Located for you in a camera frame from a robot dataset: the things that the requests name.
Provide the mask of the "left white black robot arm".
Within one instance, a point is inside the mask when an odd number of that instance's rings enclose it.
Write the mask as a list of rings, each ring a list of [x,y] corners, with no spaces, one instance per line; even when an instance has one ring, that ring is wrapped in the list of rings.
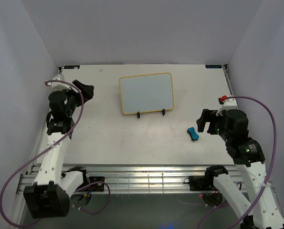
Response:
[[[70,209],[74,192],[86,190],[90,178],[84,167],[73,167],[62,172],[65,152],[72,139],[75,125],[73,114],[94,96],[94,87],[78,80],[73,81],[76,90],[60,82],[51,84],[50,111],[46,117],[48,152],[32,185],[26,186],[24,199],[34,219],[65,217]]]

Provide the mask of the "yellow framed whiteboard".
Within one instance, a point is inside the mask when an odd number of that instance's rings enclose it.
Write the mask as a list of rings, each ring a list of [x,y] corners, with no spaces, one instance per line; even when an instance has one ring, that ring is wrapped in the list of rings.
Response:
[[[124,115],[166,112],[174,108],[171,73],[154,73],[119,78]]]

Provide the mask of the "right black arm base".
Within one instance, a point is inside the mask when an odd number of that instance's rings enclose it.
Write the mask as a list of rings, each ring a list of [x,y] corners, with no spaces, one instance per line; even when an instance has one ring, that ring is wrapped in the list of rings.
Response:
[[[203,202],[210,207],[217,207],[223,202],[220,191],[210,185],[205,176],[189,176],[184,178],[183,184],[189,186],[190,191],[199,191]]]

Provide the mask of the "blue bone-shaped eraser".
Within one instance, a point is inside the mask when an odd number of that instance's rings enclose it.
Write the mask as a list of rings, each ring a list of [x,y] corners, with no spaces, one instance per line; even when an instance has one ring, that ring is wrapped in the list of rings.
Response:
[[[187,133],[190,135],[192,141],[197,141],[199,139],[199,135],[196,133],[194,127],[188,128]]]

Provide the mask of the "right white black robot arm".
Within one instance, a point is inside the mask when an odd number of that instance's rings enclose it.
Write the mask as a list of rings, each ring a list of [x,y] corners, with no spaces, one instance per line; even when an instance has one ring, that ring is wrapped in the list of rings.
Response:
[[[198,131],[219,135],[225,142],[227,153],[233,159],[246,187],[246,198],[231,181],[224,166],[210,166],[205,171],[205,185],[218,189],[237,215],[242,229],[284,229],[280,213],[265,167],[265,157],[260,144],[249,137],[246,113],[231,109],[220,115],[216,110],[204,109],[197,120]]]

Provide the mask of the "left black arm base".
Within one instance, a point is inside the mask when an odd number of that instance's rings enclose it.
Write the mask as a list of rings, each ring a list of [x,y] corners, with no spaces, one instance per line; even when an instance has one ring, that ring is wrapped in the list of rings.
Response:
[[[84,186],[97,181],[105,181],[105,177],[87,176],[86,180],[77,188],[79,190],[78,194],[72,197],[73,203],[79,207],[85,207],[91,201],[93,193],[103,192],[105,186],[102,183],[93,184],[83,189]]]

